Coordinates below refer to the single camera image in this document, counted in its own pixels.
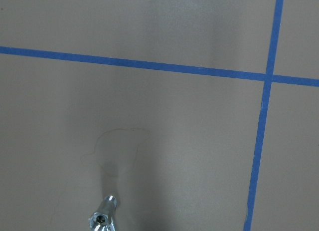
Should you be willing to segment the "small metal pipe fitting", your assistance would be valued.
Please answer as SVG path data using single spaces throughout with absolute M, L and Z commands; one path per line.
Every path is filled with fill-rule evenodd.
M 91 231 L 115 231 L 115 212 L 117 200 L 109 195 L 103 198 L 97 210 L 88 219 Z

